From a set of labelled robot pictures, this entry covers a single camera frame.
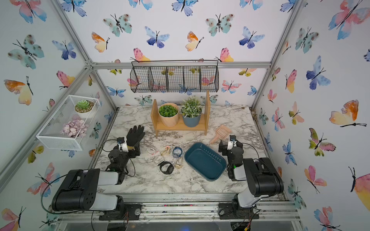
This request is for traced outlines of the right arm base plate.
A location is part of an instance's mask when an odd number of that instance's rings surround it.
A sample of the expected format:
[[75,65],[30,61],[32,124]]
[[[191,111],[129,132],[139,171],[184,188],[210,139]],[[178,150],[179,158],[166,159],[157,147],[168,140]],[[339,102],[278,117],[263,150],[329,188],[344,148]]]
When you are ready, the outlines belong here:
[[259,219],[259,214],[254,208],[241,208],[233,203],[219,203],[218,216],[225,219]]

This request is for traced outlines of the beige strap watch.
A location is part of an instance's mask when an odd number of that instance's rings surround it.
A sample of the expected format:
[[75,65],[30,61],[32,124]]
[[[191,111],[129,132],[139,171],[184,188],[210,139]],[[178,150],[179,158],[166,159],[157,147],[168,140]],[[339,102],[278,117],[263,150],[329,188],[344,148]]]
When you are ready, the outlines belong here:
[[171,146],[166,146],[165,150],[161,152],[161,156],[167,156],[170,155],[172,152],[172,147]]

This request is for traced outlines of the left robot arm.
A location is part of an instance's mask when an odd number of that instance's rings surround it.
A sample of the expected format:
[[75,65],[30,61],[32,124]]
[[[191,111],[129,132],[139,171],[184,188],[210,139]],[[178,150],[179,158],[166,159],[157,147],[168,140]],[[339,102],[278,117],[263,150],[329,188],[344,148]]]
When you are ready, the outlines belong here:
[[127,164],[140,155],[140,143],[134,146],[118,144],[108,154],[110,164],[102,171],[71,170],[63,180],[52,200],[52,210],[67,211],[114,211],[118,209],[119,197],[99,193],[99,186],[113,186],[123,183],[129,175]]

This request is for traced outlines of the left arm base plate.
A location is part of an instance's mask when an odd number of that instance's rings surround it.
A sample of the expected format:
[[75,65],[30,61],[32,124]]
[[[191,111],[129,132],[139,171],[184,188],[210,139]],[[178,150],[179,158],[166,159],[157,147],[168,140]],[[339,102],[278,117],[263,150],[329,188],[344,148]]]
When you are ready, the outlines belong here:
[[118,204],[115,210],[104,211],[103,215],[99,216],[100,221],[137,221],[140,218],[142,204]]

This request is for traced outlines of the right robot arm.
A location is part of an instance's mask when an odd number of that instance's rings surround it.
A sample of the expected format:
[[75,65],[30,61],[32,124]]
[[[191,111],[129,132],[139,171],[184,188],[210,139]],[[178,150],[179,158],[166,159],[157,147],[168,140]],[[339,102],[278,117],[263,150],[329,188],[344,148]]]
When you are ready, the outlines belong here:
[[244,158],[243,143],[230,140],[228,143],[220,141],[219,150],[227,157],[226,167],[228,177],[234,182],[247,182],[247,187],[235,195],[232,205],[238,211],[252,209],[261,199],[273,197],[284,191],[284,183],[267,157],[258,159]]

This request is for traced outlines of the teal storage box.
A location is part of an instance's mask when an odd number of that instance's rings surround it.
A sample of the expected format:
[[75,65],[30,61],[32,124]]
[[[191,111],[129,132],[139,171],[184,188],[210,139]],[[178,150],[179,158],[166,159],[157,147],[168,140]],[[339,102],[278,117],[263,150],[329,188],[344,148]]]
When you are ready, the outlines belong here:
[[227,166],[226,160],[221,155],[201,142],[193,144],[186,151],[185,161],[210,182],[217,180]]

